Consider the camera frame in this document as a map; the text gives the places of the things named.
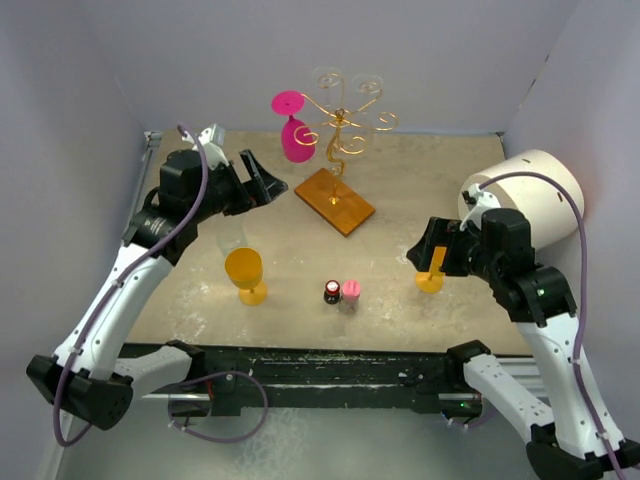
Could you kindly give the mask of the yellow wine glass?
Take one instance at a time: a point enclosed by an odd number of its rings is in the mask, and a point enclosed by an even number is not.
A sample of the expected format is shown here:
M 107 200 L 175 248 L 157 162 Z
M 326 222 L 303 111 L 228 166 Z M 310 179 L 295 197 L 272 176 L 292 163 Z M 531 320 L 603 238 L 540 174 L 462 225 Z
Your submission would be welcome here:
M 225 272 L 238 289 L 240 301 L 247 306 L 258 306 L 268 295 L 263 281 L 263 263 L 260 254 L 248 247 L 239 247 L 229 253 L 224 263 Z
M 424 293 L 438 293 L 444 284 L 445 274 L 441 267 L 446 256 L 447 248 L 438 246 L 434 249 L 429 269 L 426 272 L 417 272 L 414 277 L 415 285 Z

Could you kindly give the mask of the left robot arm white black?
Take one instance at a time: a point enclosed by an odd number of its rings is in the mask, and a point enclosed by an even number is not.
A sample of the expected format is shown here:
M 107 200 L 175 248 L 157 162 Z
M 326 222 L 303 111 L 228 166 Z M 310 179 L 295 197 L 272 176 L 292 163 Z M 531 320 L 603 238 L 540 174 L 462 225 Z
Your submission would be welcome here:
M 240 158 L 246 181 L 232 162 L 205 165 L 196 150 L 167 156 L 158 186 L 132 217 L 89 310 L 52 355 L 36 355 L 27 366 L 28 378 L 56 414 L 106 431 L 140 397 L 173 384 L 184 392 L 202 387 L 205 354 L 195 346 L 171 340 L 134 359 L 120 352 L 153 292 L 197 239 L 200 223 L 265 206 L 287 191 L 287 183 L 268 173 L 250 150 Z

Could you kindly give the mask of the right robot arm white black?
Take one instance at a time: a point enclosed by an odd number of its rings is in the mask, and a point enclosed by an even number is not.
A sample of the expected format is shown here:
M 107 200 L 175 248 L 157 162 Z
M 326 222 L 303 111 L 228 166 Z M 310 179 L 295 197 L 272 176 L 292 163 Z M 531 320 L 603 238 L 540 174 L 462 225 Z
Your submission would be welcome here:
M 540 479 L 600 479 L 639 464 L 639 444 L 608 415 L 577 335 L 579 318 L 565 276 L 535 260 L 531 226 L 514 209 L 485 211 L 479 222 L 433 217 L 407 253 L 417 271 L 475 276 L 529 345 L 544 386 L 541 402 L 479 341 L 452 347 L 446 383 L 478 391 L 517 431 Z

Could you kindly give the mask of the pink wine glass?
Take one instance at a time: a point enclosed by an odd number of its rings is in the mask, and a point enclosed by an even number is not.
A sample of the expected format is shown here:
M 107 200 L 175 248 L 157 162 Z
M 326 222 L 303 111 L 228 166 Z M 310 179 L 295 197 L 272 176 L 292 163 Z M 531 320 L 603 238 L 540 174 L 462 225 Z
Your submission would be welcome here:
M 286 159 L 295 164 L 305 163 L 315 154 L 315 137 L 310 128 L 296 115 L 304 108 L 305 97 L 298 91 L 286 90 L 274 96 L 272 111 L 286 117 L 281 130 L 281 146 Z

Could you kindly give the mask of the clear wine glass front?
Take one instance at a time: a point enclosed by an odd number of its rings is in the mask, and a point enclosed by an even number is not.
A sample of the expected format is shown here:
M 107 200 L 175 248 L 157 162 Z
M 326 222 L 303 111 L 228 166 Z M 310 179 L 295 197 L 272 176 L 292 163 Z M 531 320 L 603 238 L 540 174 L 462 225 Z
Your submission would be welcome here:
M 217 245 L 224 257 L 238 248 L 247 246 L 247 240 L 242 228 L 227 228 L 216 234 Z

